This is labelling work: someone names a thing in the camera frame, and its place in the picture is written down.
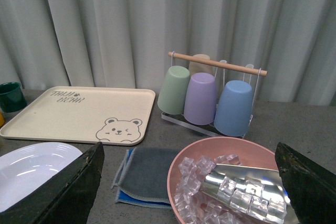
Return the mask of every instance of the beige tray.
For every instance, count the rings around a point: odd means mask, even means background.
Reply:
[[[147,89],[54,87],[5,124],[3,138],[111,145],[142,141],[155,93]]]

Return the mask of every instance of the green cup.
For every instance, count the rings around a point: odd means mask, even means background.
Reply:
[[[0,85],[0,108],[3,112],[15,112],[27,106],[21,84],[8,82]]]
[[[170,115],[182,114],[185,96],[190,81],[190,72],[181,66],[168,69],[161,86],[157,105],[160,110]]]

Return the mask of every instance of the gray countertop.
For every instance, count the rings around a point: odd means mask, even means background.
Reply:
[[[43,91],[24,90],[31,103]],[[17,113],[4,113],[6,122]],[[256,101],[253,120],[245,139],[275,151],[284,142],[319,165],[336,173],[336,107],[308,106],[297,103]],[[154,101],[144,139],[136,146],[183,149],[209,136],[161,119],[161,111]],[[5,140],[0,137],[0,156],[39,141]],[[91,144],[71,143],[85,152]],[[105,160],[100,187],[88,224],[105,223],[177,223],[172,210],[138,207],[114,203],[117,189],[111,189],[115,173],[125,151],[132,146],[105,145]]]

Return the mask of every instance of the plastic cup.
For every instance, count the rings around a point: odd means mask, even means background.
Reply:
[[[193,57],[210,60],[209,55],[194,55]],[[202,64],[202,63],[197,63],[197,62],[192,62],[191,61],[189,63],[189,68],[188,69],[190,71],[190,76],[193,76],[196,73],[210,73],[210,74],[213,74],[212,66]]]
[[[191,76],[184,105],[184,118],[196,125],[214,121],[217,102],[215,77],[209,73],[195,73]]]
[[[27,106],[19,82],[8,82],[0,85],[0,108],[3,112],[15,112]]]
[[[250,84],[239,80],[227,82],[216,111],[216,129],[227,136],[245,135],[252,114],[252,103],[253,91]]]
[[[185,96],[190,81],[190,72],[181,66],[168,69],[161,86],[157,105],[167,114],[178,115],[184,110]]]

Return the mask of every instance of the metal ice scoop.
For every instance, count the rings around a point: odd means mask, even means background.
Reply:
[[[271,198],[275,200],[284,201],[286,203],[287,214],[284,219],[284,224],[297,224],[299,220],[290,204],[290,199],[282,185],[281,177],[277,170],[264,169],[257,167],[247,167],[247,166],[237,166],[237,165],[224,165],[217,164],[214,169],[208,174],[200,187],[200,191],[215,198],[227,206],[230,210],[237,212],[237,209],[231,207],[228,201],[224,200],[222,197],[218,196],[218,190],[223,182],[225,176],[234,180],[237,184],[236,189],[245,191],[246,189],[246,178],[256,179],[260,181],[264,188],[262,190],[261,198],[269,201]],[[268,220],[257,220],[254,217],[245,217],[252,220],[254,223],[274,223]]]

